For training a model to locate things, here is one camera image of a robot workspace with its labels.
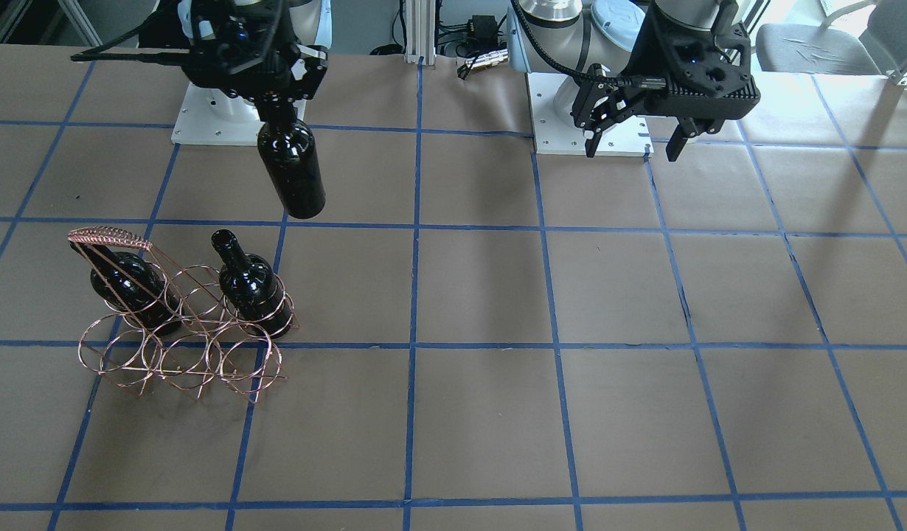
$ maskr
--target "chair seat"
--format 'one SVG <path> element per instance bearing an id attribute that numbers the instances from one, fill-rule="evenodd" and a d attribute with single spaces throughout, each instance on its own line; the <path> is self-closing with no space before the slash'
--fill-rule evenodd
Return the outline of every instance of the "chair seat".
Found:
<path id="1" fill-rule="evenodd" d="M 768 72 L 880 74 L 856 37 L 830 27 L 765 24 L 758 30 L 756 53 Z"/>

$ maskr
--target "white mounting plate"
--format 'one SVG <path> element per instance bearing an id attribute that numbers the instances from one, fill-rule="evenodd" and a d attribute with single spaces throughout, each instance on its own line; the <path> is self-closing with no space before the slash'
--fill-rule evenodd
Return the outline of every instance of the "white mounting plate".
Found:
<path id="1" fill-rule="evenodd" d="M 532 72 L 528 74 L 529 103 L 535 131 L 535 152 L 544 155 L 585 155 L 585 131 L 572 127 L 555 114 L 552 97 L 567 75 Z M 632 117 L 605 131 L 595 152 L 599 157 L 643 157 L 653 142 L 647 122 Z"/>
<path id="2" fill-rule="evenodd" d="M 305 100 L 296 103 L 298 117 L 302 120 Z M 190 145 L 257 145 L 257 132 L 263 122 L 230 122 L 211 109 L 211 91 L 188 83 L 181 110 L 171 131 L 173 144 Z"/>

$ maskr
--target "chair backrest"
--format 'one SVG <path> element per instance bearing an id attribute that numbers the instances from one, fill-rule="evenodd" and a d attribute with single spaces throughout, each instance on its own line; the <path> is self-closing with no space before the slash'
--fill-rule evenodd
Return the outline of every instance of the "chair backrest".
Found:
<path id="1" fill-rule="evenodd" d="M 907 0 L 880 0 L 861 41 L 881 70 L 907 74 Z"/>

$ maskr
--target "gray chair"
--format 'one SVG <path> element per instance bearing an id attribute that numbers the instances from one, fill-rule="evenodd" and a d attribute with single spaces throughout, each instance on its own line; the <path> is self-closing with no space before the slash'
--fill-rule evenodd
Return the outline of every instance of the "gray chair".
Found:
<path id="1" fill-rule="evenodd" d="M 835 18 L 876 4 L 858 39 L 830 27 Z M 907 0 L 865 0 L 832 13 L 820 27 L 765 24 L 756 41 L 758 63 L 770 72 L 887 74 L 907 84 Z"/>

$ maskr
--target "wine bottle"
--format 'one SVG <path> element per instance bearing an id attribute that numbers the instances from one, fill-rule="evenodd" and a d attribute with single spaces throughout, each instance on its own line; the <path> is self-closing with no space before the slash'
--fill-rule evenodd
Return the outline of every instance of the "wine bottle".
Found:
<path id="1" fill-rule="evenodd" d="M 286 214 L 298 219 L 318 215 L 326 204 L 326 192 L 313 132 L 297 118 L 291 102 L 262 101 L 258 108 L 267 123 L 257 134 L 257 151 Z"/>
<path id="2" fill-rule="evenodd" d="M 107 246 L 73 242 L 70 246 L 93 266 L 90 285 L 114 308 L 132 313 L 142 328 L 157 336 L 181 328 L 179 320 L 171 320 L 179 307 L 178 299 L 166 292 L 164 282 L 149 263 L 132 252 L 112 252 Z"/>
<path id="3" fill-rule="evenodd" d="M 274 269 L 261 256 L 245 254 L 234 232 L 222 229 L 211 235 L 211 246 L 224 267 L 218 282 L 237 315 L 277 339 L 291 328 L 292 310 L 284 302 L 284 290 Z"/>

